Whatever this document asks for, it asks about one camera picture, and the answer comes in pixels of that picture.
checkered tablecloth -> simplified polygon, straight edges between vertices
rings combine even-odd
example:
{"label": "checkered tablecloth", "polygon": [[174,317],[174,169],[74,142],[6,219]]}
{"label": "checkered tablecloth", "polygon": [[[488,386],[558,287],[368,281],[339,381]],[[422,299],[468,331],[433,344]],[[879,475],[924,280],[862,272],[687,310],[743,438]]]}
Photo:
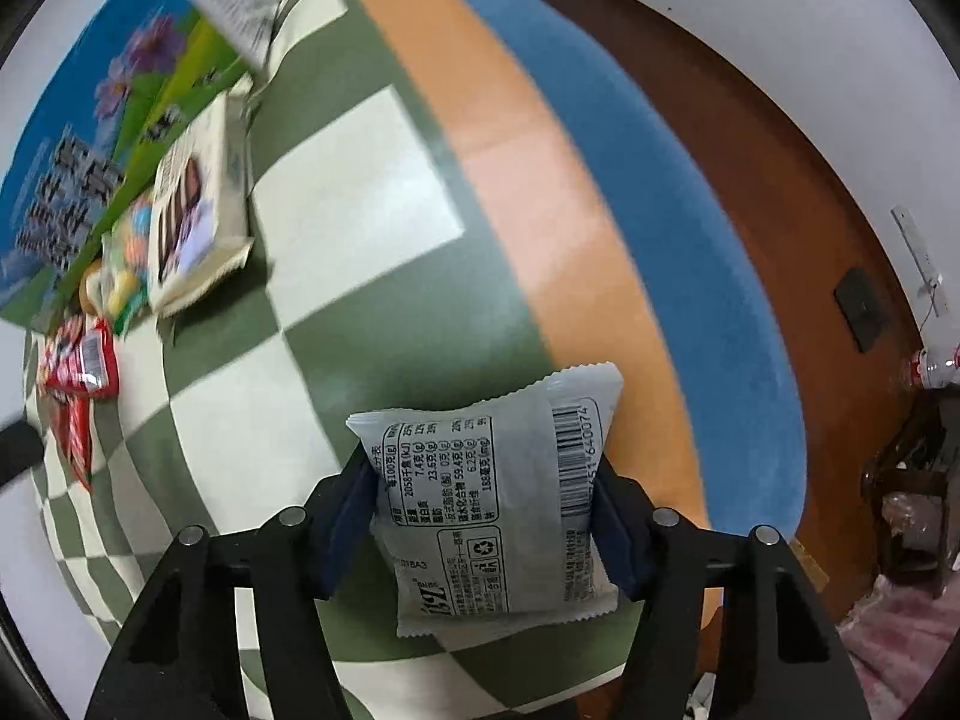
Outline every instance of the checkered tablecloth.
{"label": "checkered tablecloth", "polygon": [[[118,341],[121,394],[92,412],[92,493],[49,433],[41,338],[28,334],[44,528],[108,641],[181,528],[256,528],[336,473],[355,443],[350,413],[469,404],[554,367],[437,124],[364,9],[296,7],[306,18],[280,28],[282,62],[251,124],[251,259],[166,343],[151,320]],[[251,714],[267,718],[251,592],[237,601]],[[621,669],[638,612],[508,640],[400,640],[396,607],[369,541],[336,598],[318,603],[355,717],[480,717],[578,693]]]}

beige snack package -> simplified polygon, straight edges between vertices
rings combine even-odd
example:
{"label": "beige snack package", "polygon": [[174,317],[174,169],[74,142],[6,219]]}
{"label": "beige snack package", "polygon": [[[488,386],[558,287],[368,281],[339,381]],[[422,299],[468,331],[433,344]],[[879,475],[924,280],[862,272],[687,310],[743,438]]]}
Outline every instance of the beige snack package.
{"label": "beige snack package", "polygon": [[149,292],[157,317],[176,314],[243,268],[253,239],[246,203],[245,96],[224,92],[157,167]]}

barcode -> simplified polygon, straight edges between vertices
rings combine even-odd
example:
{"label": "barcode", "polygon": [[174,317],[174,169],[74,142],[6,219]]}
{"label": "barcode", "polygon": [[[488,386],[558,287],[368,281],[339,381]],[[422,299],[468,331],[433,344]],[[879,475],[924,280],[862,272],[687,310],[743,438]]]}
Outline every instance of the barcode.
{"label": "barcode", "polygon": [[592,479],[577,407],[554,409],[553,429],[557,436],[557,467],[560,471],[560,516],[589,514]]}
{"label": "barcode", "polygon": [[80,341],[80,369],[83,370],[83,384],[87,389],[99,389],[106,378],[104,352],[100,346],[100,333],[93,332],[83,336]]}

nutrition facts table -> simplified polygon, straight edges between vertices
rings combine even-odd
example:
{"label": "nutrition facts table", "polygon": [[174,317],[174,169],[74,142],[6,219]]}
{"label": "nutrition facts table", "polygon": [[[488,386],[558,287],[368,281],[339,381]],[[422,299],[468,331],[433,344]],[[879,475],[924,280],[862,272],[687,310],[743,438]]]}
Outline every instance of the nutrition facts table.
{"label": "nutrition facts table", "polygon": [[397,422],[371,448],[397,525],[476,525],[499,517],[489,415]]}

wooden floor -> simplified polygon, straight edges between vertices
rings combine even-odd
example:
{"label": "wooden floor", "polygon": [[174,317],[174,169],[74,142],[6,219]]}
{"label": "wooden floor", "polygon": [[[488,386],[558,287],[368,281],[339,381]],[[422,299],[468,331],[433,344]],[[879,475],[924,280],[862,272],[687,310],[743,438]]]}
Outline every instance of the wooden floor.
{"label": "wooden floor", "polygon": [[[890,265],[850,194],[790,119],[713,50],[634,0],[545,0],[611,52],[693,155],[740,234],[784,334],[803,401],[808,494],[798,538],[829,583],[839,621],[872,584],[864,461],[893,437],[912,396],[899,384],[920,336]],[[867,271],[891,317],[860,354],[832,291]],[[719,621],[704,631],[712,669]],[[616,685],[579,700],[601,720]]]}

